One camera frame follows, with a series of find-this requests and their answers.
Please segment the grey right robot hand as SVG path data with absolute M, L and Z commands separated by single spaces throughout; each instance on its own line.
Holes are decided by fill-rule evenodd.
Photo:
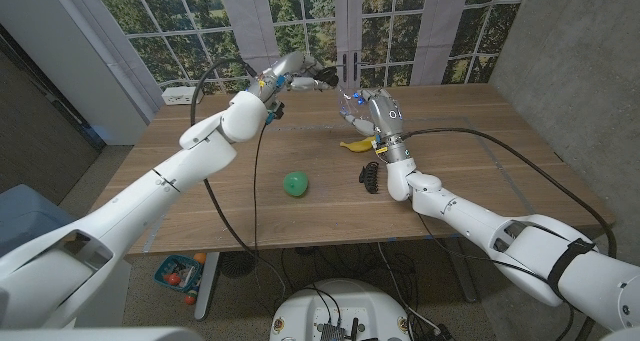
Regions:
M 366 137 L 374 137 L 376 153 L 386 163 L 410 158 L 402 139 L 403 115 L 399 104 L 383 89 L 360 89 L 344 94 L 339 113 L 345 121 Z

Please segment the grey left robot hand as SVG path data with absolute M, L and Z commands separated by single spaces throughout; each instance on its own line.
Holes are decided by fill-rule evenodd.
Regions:
M 263 102 L 283 89 L 288 91 L 324 91 L 337 87 L 335 66 L 324 66 L 310 54 L 291 52 L 260 73 L 248 92 Z

